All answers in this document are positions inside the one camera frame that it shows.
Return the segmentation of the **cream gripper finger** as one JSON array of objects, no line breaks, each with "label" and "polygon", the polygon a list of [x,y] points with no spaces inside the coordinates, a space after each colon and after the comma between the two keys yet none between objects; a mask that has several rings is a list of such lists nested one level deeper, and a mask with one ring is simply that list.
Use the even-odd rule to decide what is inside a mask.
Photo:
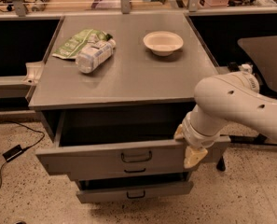
[{"label": "cream gripper finger", "polygon": [[206,148],[187,147],[185,151],[184,167],[186,169],[196,166],[208,154]]}]

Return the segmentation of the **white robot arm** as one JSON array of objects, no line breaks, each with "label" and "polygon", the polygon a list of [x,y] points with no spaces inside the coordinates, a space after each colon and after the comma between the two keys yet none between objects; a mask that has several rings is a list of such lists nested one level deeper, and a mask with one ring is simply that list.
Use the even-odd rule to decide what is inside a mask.
[{"label": "white robot arm", "polygon": [[247,126],[277,142],[277,99],[259,93],[258,81],[248,72],[202,79],[195,87],[196,102],[179,124],[174,139],[184,139],[186,169],[208,154],[229,122]]}]

